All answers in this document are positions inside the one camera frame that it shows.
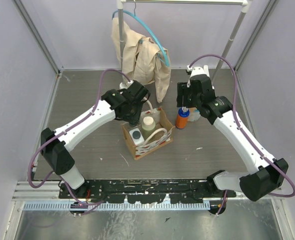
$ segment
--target orange bottle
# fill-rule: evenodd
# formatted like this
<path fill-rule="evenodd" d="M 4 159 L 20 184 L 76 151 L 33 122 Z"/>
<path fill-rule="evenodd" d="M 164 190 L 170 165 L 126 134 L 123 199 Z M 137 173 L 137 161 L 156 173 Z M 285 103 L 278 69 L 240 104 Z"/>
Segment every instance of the orange bottle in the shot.
<path fill-rule="evenodd" d="M 177 129 L 184 129 L 187 125 L 188 119 L 189 119 L 190 111 L 187 108 L 181 107 L 178 110 L 175 126 Z"/>

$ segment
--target bottle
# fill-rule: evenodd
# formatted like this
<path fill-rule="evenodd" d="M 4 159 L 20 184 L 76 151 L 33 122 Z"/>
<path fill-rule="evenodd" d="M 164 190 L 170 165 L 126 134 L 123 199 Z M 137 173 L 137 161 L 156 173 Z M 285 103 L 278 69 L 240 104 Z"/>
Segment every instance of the bottle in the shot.
<path fill-rule="evenodd" d="M 148 137 L 154 132 L 154 129 L 156 128 L 156 122 L 154 121 L 153 117 L 146 116 L 143 118 L 142 123 L 142 135 L 144 139 L 148 139 Z"/>
<path fill-rule="evenodd" d="M 189 111 L 190 111 L 189 116 L 188 116 L 189 122 L 196 122 L 197 120 L 199 120 L 201 115 L 200 115 L 200 111 L 197 110 L 196 107 L 190 108 Z"/>
<path fill-rule="evenodd" d="M 177 129 L 184 129 L 186 127 L 189 115 L 190 111 L 186 107 L 182 107 L 178 110 L 175 121 L 175 126 Z"/>

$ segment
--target metal floor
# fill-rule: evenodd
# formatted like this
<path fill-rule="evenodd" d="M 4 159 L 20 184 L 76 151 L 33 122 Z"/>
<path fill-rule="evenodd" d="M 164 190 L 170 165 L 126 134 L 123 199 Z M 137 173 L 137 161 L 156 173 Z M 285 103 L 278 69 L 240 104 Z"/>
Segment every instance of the metal floor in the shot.
<path fill-rule="evenodd" d="M 42 228 L 32 225 L 52 227 Z M 229 200 L 216 217 L 206 210 L 24 211 L 15 240 L 279 240 L 270 200 Z"/>
<path fill-rule="evenodd" d="M 102 71 L 63 73 L 48 123 L 50 129 L 69 123 L 94 104 L 101 73 Z M 161 104 L 157 104 L 154 83 L 147 86 L 153 107 L 162 106 L 173 125 L 178 114 L 177 83 L 188 79 L 184 69 L 172 70 L 170 86 Z M 120 82 L 121 76 L 118 73 L 108 72 L 102 84 L 101 95 L 107 90 L 118 89 Z M 218 96 L 226 96 L 232 101 L 234 81 L 230 70 L 222 69 L 214 86 Z M 245 122 L 240 103 L 237 110 Z M 218 170 L 246 170 L 229 141 L 205 118 L 189 122 L 183 130 L 175 129 L 172 143 L 137 161 L 132 158 L 126 146 L 120 124 L 119 121 L 108 122 L 81 141 L 71 152 L 77 168 L 86 179 L 206 178 Z M 34 178 L 43 179 L 50 170 L 46 161 L 39 157 Z"/>

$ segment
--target lavender wall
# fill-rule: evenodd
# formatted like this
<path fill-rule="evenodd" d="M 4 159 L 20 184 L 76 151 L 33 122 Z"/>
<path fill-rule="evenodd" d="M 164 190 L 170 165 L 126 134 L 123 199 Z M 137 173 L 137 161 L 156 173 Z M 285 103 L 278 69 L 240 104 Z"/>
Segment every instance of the lavender wall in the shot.
<path fill-rule="evenodd" d="M 0 0 L 0 239 L 17 181 L 24 181 L 55 82 L 16 7 Z"/>
<path fill-rule="evenodd" d="M 295 0 L 278 2 L 239 76 L 257 137 L 295 183 Z M 285 207 L 295 234 L 295 197 Z"/>
<path fill-rule="evenodd" d="M 254 0 L 228 59 L 235 64 L 269 0 Z M 23 0 L 57 64 L 65 69 L 119 67 L 111 40 L 116 0 Z M 134 4 L 124 9 L 133 12 Z M 222 54 L 241 6 L 137 3 L 136 14 L 169 50 L 172 67 L 185 68 L 202 54 Z M 133 18 L 125 21 L 148 35 Z M 210 68 L 217 60 L 205 62 Z"/>

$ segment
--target cardboard box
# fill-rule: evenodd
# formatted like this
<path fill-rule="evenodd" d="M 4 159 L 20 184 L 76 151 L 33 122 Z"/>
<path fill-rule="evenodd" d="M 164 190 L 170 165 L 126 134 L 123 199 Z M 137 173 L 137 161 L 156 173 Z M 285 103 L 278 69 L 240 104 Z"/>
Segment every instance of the cardboard box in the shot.
<path fill-rule="evenodd" d="M 143 118 L 147 116 L 150 116 L 154 119 L 156 124 L 155 129 L 165 128 L 167 130 L 167 134 L 164 134 L 163 131 L 158 132 L 152 137 L 152 139 L 146 145 L 135 146 L 129 134 L 129 131 L 134 128 L 137 128 L 137 126 L 131 127 L 128 122 L 121 124 L 126 145 L 129 151 L 131 152 L 134 160 L 139 160 L 140 158 L 143 158 L 149 153 L 152 153 L 153 151 L 173 141 L 172 133 L 174 130 L 174 126 L 167 119 L 166 113 L 164 112 L 162 107 L 154 108 L 152 112 L 150 110 L 142 112 L 140 116 L 140 123 L 142 123 Z"/>

